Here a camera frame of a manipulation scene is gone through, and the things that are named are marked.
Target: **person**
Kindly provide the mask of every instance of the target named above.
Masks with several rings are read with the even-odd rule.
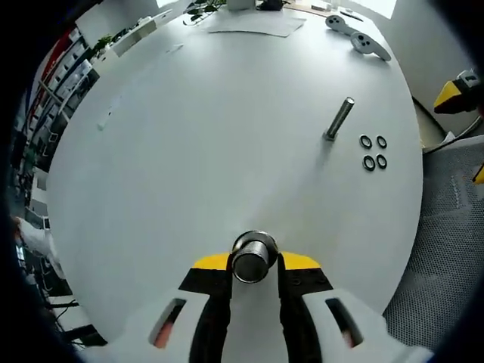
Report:
[[[57,276],[65,280],[51,232],[45,229],[37,229],[21,217],[12,217],[12,222],[14,223],[15,243],[19,247],[26,247],[30,252],[46,258]]]

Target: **gray mesh chair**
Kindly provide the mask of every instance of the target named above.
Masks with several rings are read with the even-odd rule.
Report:
[[[484,272],[484,136],[423,156],[420,221],[405,273],[383,313],[389,333],[434,350]]]

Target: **metal cylinder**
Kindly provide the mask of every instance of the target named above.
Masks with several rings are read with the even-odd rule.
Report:
[[[337,115],[334,117],[334,120],[331,123],[330,127],[328,127],[326,132],[324,133],[324,137],[327,140],[334,140],[336,134],[338,133],[338,130],[343,124],[343,121],[347,118],[349,111],[351,111],[354,105],[355,100],[353,100],[351,97],[347,97],[345,99]]]
[[[247,284],[261,281],[267,275],[269,267],[269,251],[260,240],[245,244],[232,260],[235,277]]]

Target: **white cable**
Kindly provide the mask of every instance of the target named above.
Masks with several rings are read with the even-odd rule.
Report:
[[[481,122],[482,122],[482,118],[481,116],[478,116],[474,120],[474,122],[469,125],[469,127],[467,127],[463,132],[459,134],[459,136],[456,136],[455,138],[453,138],[452,140],[444,144],[437,145],[433,149],[424,151],[423,154],[427,155],[427,154],[435,153],[436,151],[443,149],[444,147],[449,146],[450,144],[454,144],[456,141],[461,140],[462,138],[467,136],[470,132],[472,132]]]

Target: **paper sheet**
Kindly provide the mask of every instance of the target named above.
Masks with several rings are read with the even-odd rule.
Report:
[[[215,26],[211,26],[209,33],[218,32],[249,32],[262,33],[271,36],[287,37],[301,27],[306,19],[290,17],[273,12],[250,12],[225,19]]]

